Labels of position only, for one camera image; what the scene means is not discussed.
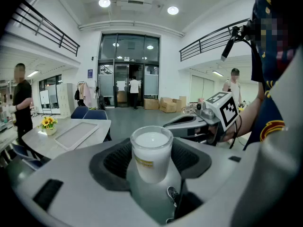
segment blue chair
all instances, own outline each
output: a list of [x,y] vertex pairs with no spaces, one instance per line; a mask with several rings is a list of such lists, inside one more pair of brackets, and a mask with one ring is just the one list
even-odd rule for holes
[[[107,114],[104,110],[89,110],[83,119],[100,119],[100,120],[107,120]],[[104,139],[104,141],[111,141],[112,138],[110,137],[109,131]]]
[[38,170],[40,167],[43,166],[43,163],[36,159],[32,159],[32,160],[22,159],[22,161],[25,164],[27,164],[30,168],[32,168],[34,171]]
[[76,107],[74,112],[71,114],[71,119],[83,119],[89,108],[86,106]]
[[107,114],[104,110],[88,110],[83,119],[107,120]]
[[25,149],[25,147],[23,146],[19,146],[19,145],[15,145],[12,143],[13,146],[13,151],[21,157],[21,159],[26,159],[26,160],[33,160],[34,156],[31,157],[28,155],[27,149]]

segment white shirt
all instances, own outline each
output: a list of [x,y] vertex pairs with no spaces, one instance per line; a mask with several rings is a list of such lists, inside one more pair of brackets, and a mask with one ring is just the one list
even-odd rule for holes
[[131,85],[131,93],[139,93],[139,81],[131,80],[129,85]]
[[233,93],[233,98],[235,100],[236,106],[238,106],[239,104],[239,97],[240,97],[240,87],[239,87],[239,83],[233,83],[232,81],[230,81],[231,85],[231,91]]

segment flower pot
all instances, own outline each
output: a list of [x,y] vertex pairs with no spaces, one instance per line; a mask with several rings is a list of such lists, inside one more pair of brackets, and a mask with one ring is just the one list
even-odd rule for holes
[[53,134],[56,133],[57,128],[53,128],[52,130],[51,130],[51,129],[45,129],[45,131],[46,131],[46,134],[47,134],[48,136],[50,136],[50,135],[53,135]]

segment cardboard box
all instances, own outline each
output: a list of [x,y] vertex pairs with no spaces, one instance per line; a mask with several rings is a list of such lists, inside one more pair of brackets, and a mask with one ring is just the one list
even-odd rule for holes
[[158,99],[144,99],[144,109],[159,109]]
[[182,101],[181,107],[182,108],[186,107],[186,96],[179,96],[179,100]]
[[165,113],[174,113],[177,109],[177,104],[169,97],[162,97],[160,99],[160,110]]
[[176,103],[177,107],[176,107],[176,112],[181,112],[182,110],[182,101],[179,99],[173,99],[172,100],[174,103]]

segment poster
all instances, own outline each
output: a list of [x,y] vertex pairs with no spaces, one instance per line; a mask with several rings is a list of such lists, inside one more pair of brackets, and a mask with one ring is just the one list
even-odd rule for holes
[[87,78],[93,78],[93,69],[87,70]]

